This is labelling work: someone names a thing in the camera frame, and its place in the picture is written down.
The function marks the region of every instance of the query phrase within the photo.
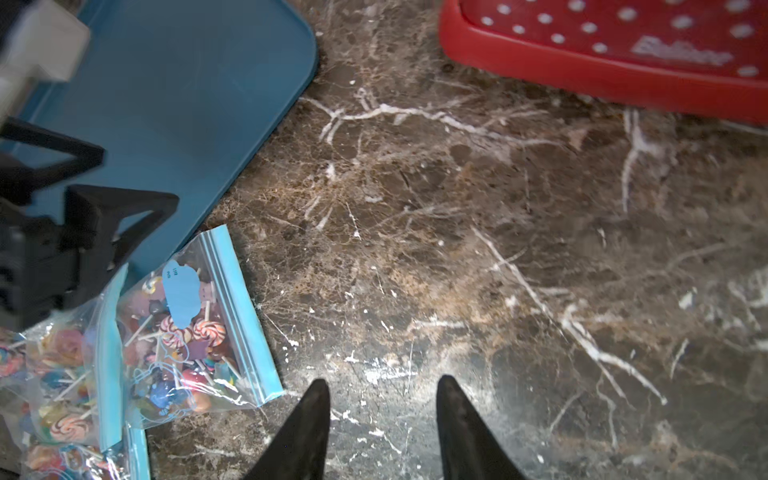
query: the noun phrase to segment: red plastic crate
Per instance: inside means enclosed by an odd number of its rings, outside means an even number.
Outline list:
[[[505,77],[768,123],[766,0],[445,0],[440,42]]]

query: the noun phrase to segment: paper tag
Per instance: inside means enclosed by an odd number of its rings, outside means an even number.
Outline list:
[[[171,260],[163,267],[163,288],[174,325],[187,328],[200,313],[200,277],[191,266]]]

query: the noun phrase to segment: brown marble tile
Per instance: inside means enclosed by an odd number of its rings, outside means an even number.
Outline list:
[[[323,377],[327,478],[436,480],[451,373],[531,478],[765,478],[768,137],[457,65],[434,2],[296,6],[317,78],[206,220],[289,394],[150,430],[155,476],[239,478]]]

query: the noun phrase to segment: black plastic stand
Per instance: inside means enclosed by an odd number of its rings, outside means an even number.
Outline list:
[[[0,326],[21,332],[48,316],[98,295],[142,240],[175,211],[173,194],[71,185],[65,222],[27,217],[35,190],[101,165],[104,149],[23,121],[8,119],[0,137],[70,154],[30,168],[0,153]],[[120,222],[149,212],[118,234]]]

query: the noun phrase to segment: ziplock bag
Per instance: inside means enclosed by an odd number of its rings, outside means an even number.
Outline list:
[[[22,461],[22,480],[150,480],[143,430],[126,429],[122,442],[105,452],[84,445],[33,441]]]
[[[131,427],[283,394],[226,226],[197,235],[128,290],[118,319]]]
[[[5,420],[11,440],[22,451],[27,448],[35,429],[29,415],[29,404],[9,389],[0,390],[0,415]]]
[[[24,334],[30,376],[26,398],[32,425],[45,444],[74,443],[98,451],[100,445],[107,448],[120,441],[120,350],[107,353],[118,358],[118,365],[104,371],[109,359],[100,336],[114,325],[126,272],[124,266],[99,296],[76,309],[53,313]],[[109,386],[112,393],[104,393]]]
[[[0,328],[0,388],[24,395],[22,389],[27,382],[26,349],[22,335]]]

